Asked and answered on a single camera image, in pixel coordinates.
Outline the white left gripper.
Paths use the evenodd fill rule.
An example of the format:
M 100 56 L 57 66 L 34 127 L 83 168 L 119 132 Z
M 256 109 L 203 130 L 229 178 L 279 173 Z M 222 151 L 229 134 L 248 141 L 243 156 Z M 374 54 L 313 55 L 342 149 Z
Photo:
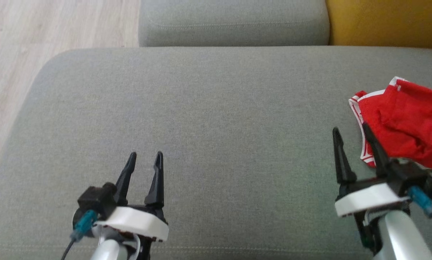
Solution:
M 128 205 L 127 194 L 130 179 L 135 169 L 137 153 L 132 152 L 117 182 L 114 195 L 118 207 L 104 221 L 95 222 L 95 238 L 105 237 L 108 228 L 129 232 L 143 237 L 165 242 L 169 235 L 169 226 L 154 214 L 124 207 Z M 154 176 L 149 193 L 145 196 L 145 205 L 157 209 L 164 207 L 164 161 L 163 153 L 157 152 L 153 165 Z

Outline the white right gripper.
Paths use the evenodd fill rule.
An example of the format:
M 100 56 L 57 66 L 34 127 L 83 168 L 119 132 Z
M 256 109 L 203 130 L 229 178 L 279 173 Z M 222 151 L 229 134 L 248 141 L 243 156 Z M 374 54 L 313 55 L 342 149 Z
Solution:
M 368 123 L 363 123 L 362 127 L 366 140 L 373 152 L 376 176 L 387 177 L 387 165 L 390 162 L 390 158 Z M 338 127 L 333 128 L 332 136 L 336 179 L 337 183 L 340 184 L 335 202 L 338 217 L 346 217 L 369 209 L 377 209 L 409 201 L 407 195 L 399 196 L 394 192 L 389 187 L 386 178 L 357 181 L 357 176 L 352 171 L 345 154 L 344 141 Z

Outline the red jersey shirt white sleeves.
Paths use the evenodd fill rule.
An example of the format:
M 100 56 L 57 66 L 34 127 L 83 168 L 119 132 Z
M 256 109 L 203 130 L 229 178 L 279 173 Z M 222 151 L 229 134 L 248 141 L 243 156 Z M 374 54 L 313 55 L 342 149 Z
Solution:
M 376 138 L 378 140 L 379 140 L 378 134 L 379 133 L 383 134 L 385 132 L 380 121 L 379 121 L 379 119 L 380 119 L 379 111 L 383 107 L 381 104 L 381 101 L 380 101 L 383 93 L 384 93 L 384 91 L 381 92 L 381 94 L 379 94 L 379 95 L 366 97 L 366 98 L 363 98 L 362 100 L 357 102 L 357 106 L 359 107 L 359 110 L 360 110 L 359 114 L 362 117 L 362 122 L 368 123 L 368 125 L 371 127 L 371 130 L 373 131 L 374 135 L 376 135 Z

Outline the red shorts white stripe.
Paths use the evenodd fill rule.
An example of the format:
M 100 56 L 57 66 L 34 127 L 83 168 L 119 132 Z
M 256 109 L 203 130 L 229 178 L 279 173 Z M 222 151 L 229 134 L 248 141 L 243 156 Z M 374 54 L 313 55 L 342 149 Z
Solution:
M 380 101 L 378 138 L 388 155 L 432 169 L 432 89 L 394 77 Z

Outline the grey sofa seat cushion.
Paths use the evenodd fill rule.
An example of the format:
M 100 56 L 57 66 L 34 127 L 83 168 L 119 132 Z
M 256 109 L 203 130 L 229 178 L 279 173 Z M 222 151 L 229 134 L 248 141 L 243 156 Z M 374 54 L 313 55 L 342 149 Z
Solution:
M 348 99 L 394 76 L 432 89 L 432 50 L 140 47 L 64 52 L 39 71 L 0 164 L 0 260 L 60 260 L 78 197 L 143 204 L 163 152 L 169 238 L 152 260 L 371 260 L 339 186 L 332 129 L 361 179 Z

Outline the yellow sofa cushion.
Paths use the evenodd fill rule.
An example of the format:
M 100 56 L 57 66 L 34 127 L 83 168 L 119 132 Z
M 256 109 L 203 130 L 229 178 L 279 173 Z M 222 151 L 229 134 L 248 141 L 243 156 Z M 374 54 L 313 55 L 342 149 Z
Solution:
M 432 0 L 326 0 L 332 46 L 432 49 Z

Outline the grey sofa back cushion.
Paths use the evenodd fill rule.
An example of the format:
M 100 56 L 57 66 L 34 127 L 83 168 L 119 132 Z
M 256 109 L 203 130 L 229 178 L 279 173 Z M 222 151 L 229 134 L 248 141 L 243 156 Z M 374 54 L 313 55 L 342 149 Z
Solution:
M 326 46 L 325 0 L 141 0 L 141 47 Z

